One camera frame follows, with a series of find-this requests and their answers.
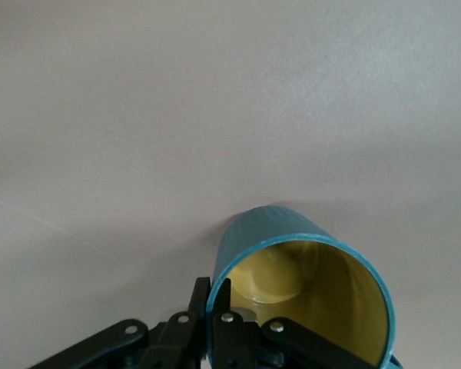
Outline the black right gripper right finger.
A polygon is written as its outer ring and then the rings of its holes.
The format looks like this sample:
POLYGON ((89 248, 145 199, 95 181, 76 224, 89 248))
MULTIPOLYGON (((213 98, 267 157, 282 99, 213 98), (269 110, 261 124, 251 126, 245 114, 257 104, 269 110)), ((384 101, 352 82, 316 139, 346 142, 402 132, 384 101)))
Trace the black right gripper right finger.
POLYGON ((231 280, 211 309, 213 368, 372 368, 373 365, 285 317, 262 326, 231 310, 231 280))

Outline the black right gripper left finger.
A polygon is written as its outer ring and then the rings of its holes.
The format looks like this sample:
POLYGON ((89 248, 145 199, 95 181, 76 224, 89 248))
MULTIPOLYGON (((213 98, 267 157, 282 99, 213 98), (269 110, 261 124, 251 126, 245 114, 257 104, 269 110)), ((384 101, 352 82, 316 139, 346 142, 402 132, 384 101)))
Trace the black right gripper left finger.
POLYGON ((199 368, 206 350, 209 277, 195 281, 190 303, 152 329, 137 319, 119 321, 34 368, 199 368))

